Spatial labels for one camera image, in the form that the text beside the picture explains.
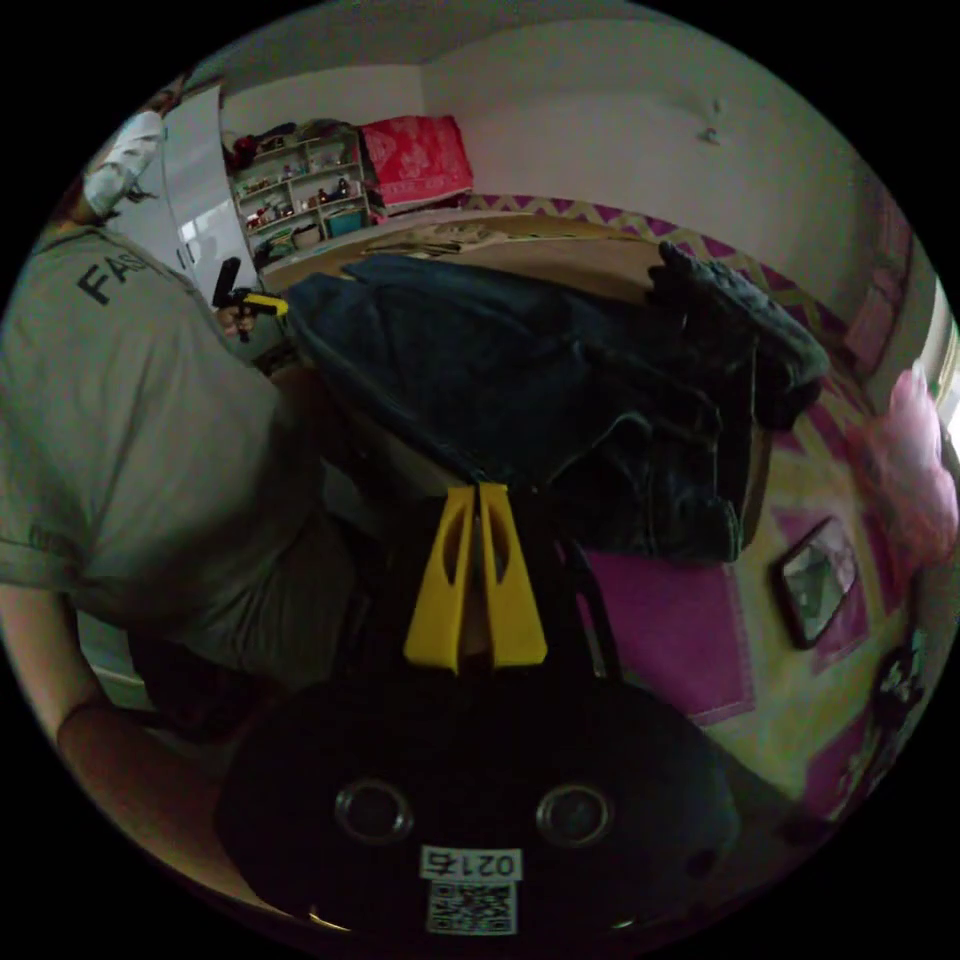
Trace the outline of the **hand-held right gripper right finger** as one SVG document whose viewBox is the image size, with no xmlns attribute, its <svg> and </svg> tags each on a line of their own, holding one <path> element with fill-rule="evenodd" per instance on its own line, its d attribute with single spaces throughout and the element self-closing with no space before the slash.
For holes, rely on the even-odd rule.
<svg viewBox="0 0 960 960">
<path fill-rule="evenodd" d="M 479 486 L 483 590 L 492 665 L 541 665 L 547 642 L 507 488 Z"/>
</svg>

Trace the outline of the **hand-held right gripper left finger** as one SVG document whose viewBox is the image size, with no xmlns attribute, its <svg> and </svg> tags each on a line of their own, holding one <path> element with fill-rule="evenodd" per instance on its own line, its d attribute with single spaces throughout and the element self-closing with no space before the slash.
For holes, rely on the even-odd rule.
<svg viewBox="0 0 960 960">
<path fill-rule="evenodd" d="M 418 668 L 460 669 L 460 641 L 471 583 L 475 488 L 447 490 L 435 525 L 403 645 L 406 661 Z"/>
</svg>

